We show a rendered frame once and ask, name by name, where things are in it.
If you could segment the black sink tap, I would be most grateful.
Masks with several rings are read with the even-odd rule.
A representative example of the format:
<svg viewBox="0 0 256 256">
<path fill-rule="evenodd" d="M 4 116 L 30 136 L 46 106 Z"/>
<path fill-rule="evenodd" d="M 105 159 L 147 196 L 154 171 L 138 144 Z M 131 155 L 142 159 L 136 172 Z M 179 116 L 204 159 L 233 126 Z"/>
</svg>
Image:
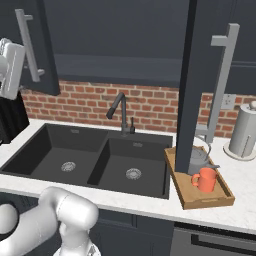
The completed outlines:
<svg viewBox="0 0 256 256">
<path fill-rule="evenodd" d="M 108 119 L 111 119 L 113 117 L 118 107 L 118 104 L 121 104 L 121 111 L 122 111 L 121 135 L 123 137 L 126 137 L 129 134 L 134 134 L 135 133 L 134 118 L 131 118 L 131 126 L 128 126 L 128 123 L 126 121 L 126 97 L 123 92 L 120 92 L 117 95 L 112 106 L 108 110 L 106 117 Z"/>
</svg>

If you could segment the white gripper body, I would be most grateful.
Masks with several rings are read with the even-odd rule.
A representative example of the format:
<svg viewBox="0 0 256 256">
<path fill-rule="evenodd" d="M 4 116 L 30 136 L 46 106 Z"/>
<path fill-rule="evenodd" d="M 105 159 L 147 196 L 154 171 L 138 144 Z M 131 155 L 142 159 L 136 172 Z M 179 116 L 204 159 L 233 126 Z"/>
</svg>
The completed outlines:
<svg viewBox="0 0 256 256">
<path fill-rule="evenodd" d="M 0 40 L 0 96 L 15 100 L 19 91 L 20 78 L 25 58 L 22 45 L 7 38 Z"/>
</svg>

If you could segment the dark open wall cabinet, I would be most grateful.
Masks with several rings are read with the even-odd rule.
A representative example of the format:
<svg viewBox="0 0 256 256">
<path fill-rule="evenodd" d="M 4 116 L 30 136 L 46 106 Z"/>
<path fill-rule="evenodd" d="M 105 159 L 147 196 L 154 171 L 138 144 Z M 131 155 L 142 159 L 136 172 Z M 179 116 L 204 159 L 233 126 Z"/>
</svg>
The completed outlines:
<svg viewBox="0 0 256 256">
<path fill-rule="evenodd" d="M 189 0 L 44 0 L 63 80 L 177 87 Z"/>
</svg>

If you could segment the dark closed wall cabinet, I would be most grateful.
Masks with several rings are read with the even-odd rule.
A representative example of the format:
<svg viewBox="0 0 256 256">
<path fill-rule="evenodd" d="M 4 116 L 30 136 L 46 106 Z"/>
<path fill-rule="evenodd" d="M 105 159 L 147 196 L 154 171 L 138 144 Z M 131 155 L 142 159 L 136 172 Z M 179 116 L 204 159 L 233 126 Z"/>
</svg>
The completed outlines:
<svg viewBox="0 0 256 256">
<path fill-rule="evenodd" d="M 256 94 L 256 0 L 236 0 L 232 22 L 240 25 L 227 92 Z"/>
</svg>

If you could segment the paper towel roll holder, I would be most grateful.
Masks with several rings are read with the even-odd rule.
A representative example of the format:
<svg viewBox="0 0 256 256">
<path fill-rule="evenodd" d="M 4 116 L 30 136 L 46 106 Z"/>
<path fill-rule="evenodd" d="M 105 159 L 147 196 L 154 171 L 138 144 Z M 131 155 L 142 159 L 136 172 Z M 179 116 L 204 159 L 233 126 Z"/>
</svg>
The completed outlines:
<svg viewBox="0 0 256 256">
<path fill-rule="evenodd" d="M 256 158 L 256 101 L 240 106 L 231 140 L 223 146 L 224 152 L 238 161 Z"/>
</svg>

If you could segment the grey kettle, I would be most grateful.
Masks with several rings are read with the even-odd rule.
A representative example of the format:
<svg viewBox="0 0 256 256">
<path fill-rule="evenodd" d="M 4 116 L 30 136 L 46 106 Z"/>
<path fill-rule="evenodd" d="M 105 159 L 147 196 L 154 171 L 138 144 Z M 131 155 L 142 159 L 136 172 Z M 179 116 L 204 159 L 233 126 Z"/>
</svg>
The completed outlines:
<svg viewBox="0 0 256 256">
<path fill-rule="evenodd" d="M 196 147 L 192 148 L 191 151 L 191 158 L 188 168 L 188 174 L 194 175 L 200 172 L 201 168 L 208 167 L 208 168 L 219 168 L 219 165 L 212 165 L 209 162 L 209 154 L 211 152 L 211 145 L 207 144 L 208 152 L 205 152 L 203 149 L 199 149 Z"/>
</svg>

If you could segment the dark cabinet door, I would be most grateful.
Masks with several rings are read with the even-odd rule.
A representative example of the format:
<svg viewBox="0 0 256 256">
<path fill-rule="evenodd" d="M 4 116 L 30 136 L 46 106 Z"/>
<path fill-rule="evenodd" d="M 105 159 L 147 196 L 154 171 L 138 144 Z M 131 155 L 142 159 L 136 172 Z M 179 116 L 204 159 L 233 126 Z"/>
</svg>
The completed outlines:
<svg viewBox="0 0 256 256">
<path fill-rule="evenodd" d="M 175 170 L 189 168 L 213 35 L 226 35 L 235 0 L 190 0 L 179 87 Z M 220 61 L 213 70 L 218 73 Z"/>
<path fill-rule="evenodd" d="M 34 82 L 25 61 L 21 85 L 27 89 L 57 96 L 60 94 L 59 80 L 53 56 L 49 28 L 43 0 L 0 0 L 0 40 L 7 38 L 13 43 L 22 45 L 22 37 L 15 10 L 22 9 L 25 15 L 32 15 L 27 22 L 31 44 L 38 69 L 44 73 L 40 81 Z"/>
</svg>

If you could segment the white wall socket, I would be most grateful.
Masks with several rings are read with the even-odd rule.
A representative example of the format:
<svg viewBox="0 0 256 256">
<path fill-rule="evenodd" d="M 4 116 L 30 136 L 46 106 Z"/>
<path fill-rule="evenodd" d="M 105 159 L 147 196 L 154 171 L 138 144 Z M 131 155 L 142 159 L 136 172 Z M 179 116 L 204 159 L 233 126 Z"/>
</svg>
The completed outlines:
<svg viewBox="0 0 256 256">
<path fill-rule="evenodd" d="M 236 100 L 235 94 L 225 94 L 223 96 L 221 108 L 224 110 L 231 110 L 234 108 Z"/>
</svg>

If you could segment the black double sink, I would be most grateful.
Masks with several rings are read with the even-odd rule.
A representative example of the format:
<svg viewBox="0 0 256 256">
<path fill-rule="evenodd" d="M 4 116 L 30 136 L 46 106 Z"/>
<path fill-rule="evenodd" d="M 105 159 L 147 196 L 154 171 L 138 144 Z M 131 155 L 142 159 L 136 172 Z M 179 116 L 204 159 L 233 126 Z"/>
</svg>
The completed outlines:
<svg viewBox="0 0 256 256">
<path fill-rule="evenodd" d="M 170 136 L 43 125 L 0 174 L 167 199 Z"/>
</svg>

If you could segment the wooden tray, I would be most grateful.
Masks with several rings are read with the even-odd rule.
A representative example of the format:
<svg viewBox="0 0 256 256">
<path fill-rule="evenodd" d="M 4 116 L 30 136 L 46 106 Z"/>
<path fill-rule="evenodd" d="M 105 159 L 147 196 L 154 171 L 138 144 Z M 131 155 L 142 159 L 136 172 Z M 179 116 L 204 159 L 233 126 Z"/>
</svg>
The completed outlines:
<svg viewBox="0 0 256 256">
<path fill-rule="evenodd" d="M 166 148 L 164 155 L 184 210 L 232 206 L 234 204 L 235 197 L 219 171 L 216 171 L 217 179 L 214 190 L 211 193 L 204 193 L 192 185 L 190 175 L 175 171 L 175 147 Z"/>
</svg>

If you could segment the orange mug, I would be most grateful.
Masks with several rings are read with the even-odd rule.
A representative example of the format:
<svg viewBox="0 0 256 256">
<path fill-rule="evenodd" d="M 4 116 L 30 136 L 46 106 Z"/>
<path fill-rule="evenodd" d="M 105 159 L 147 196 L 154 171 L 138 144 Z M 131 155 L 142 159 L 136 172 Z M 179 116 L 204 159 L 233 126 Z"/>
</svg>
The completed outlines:
<svg viewBox="0 0 256 256">
<path fill-rule="evenodd" d="M 211 193 L 214 190 L 217 173 L 209 167 L 201 168 L 197 174 L 191 178 L 193 186 L 197 187 L 201 192 Z"/>
</svg>

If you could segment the dark grey dishwasher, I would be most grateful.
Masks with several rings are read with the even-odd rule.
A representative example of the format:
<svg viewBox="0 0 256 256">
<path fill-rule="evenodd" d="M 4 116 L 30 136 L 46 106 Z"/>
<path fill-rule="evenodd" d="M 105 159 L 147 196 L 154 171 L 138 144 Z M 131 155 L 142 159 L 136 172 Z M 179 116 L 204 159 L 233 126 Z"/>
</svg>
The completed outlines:
<svg viewBox="0 0 256 256">
<path fill-rule="evenodd" d="M 170 256 L 256 256 L 256 235 L 176 222 Z"/>
</svg>

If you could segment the dark base cupboards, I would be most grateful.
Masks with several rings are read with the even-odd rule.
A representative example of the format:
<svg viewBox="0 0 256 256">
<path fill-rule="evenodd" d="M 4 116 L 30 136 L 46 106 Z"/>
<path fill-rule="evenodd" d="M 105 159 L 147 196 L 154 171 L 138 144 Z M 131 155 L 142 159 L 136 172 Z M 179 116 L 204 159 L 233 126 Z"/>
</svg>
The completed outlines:
<svg viewBox="0 0 256 256">
<path fill-rule="evenodd" d="M 24 213 L 37 206 L 38 199 L 0 192 L 0 203 L 12 203 Z M 97 224 L 89 236 L 102 256 L 170 256 L 173 222 L 99 210 Z M 60 247 L 58 231 L 25 256 L 53 256 Z"/>
</svg>

